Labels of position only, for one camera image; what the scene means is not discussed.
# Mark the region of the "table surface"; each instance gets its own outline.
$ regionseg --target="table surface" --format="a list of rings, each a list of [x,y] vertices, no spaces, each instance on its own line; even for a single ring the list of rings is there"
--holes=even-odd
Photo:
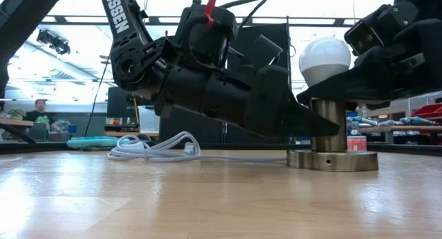
[[[7,124],[11,126],[27,126],[27,127],[34,126],[34,122],[17,120],[17,119],[6,119],[6,118],[0,118],[0,124]]]
[[[284,157],[284,151],[206,151]],[[381,153],[380,171],[0,157],[5,238],[442,238],[442,157]]]

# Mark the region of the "power cord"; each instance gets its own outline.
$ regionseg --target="power cord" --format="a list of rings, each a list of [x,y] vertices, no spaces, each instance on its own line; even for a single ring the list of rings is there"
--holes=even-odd
[[[86,130],[84,131],[84,137],[87,137],[88,135],[88,130],[89,130],[89,125],[90,125],[90,121],[92,121],[92,117],[94,115],[94,110],[95,110],[95,104],[97,103],[97,97],[98,97],[98,92],[99,92],[99,87],[102,85],[103,83],[103,78],[104,75],[106,74],[106,69],[108,68],[109,65],[109,58],[111,57],[111,53],[109,53],[109,56],[107,57],[106,60],[106,65],[104,66],[104,70],[103,70],[103,74],[102,74],[102,78],[99,80],[99,84],[98,84],[98,89],[97,92],[95,93],[95,98],[94,98],[94,103],[92,105],[92,111],[90,112],[90,116],[89,116],[89,120],[88,120],[88,125],[86,125]]]
[[[167,151],[180,143],[183,139],[189,138],[184,146],[184,153]],[[237,162],[281,162],[287,160],[285,157],[229,157],[201,155],[201,148],[197,140],[189,132],[181,132],[169,140],[155,146],[149,146],[135,135],[126,135],[117,141],[117,146],[108,154],[110,160],[133,160],[137,158],[150,162],[184,162],[189,160],[232,160]]]
[[[353,24],[356,24],[356,0],[353,0]]]

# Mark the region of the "teal object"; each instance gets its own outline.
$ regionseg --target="teal object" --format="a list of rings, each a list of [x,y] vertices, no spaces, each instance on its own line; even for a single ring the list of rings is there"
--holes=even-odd
[[[86,147],[112,147],[117,146],[118,139],[119,138],[109,136],[75,137],[68,140],[66,144],[72,149],[84,149]]]

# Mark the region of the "metal cylinder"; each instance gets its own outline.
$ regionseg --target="metal cylinder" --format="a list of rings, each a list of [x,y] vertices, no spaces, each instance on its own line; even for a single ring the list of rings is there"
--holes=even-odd
[[[347,150],[345,102],[315,99],[311,101],[313,112],[340,126],[339,134],[313,137],[311,149],[316,152],[343,152]]]
[[[379,170],[378,153],[373,152],[287,151],[287,166],[335,172]]]

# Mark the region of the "cable bundle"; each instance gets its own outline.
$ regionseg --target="cable bundle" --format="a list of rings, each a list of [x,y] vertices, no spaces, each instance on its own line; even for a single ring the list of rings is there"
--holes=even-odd
[[[189,138],[192,142],[186,143],[184,153],[167,151],[186,138]],[[200,145],[192,134],[188,132],[181,132],[171,139],[152,147],[150,147],[146,142],[141,141],[135,135],[126,135],[118,140],[117,146],[108,154],[108,159],[110,160],[132,160],[136,158],[143,158],[150,162],[183,162],[201,159],[233,160],[241,162],[280,162],[286,160],[285,157],[265,158],[201,155]]]

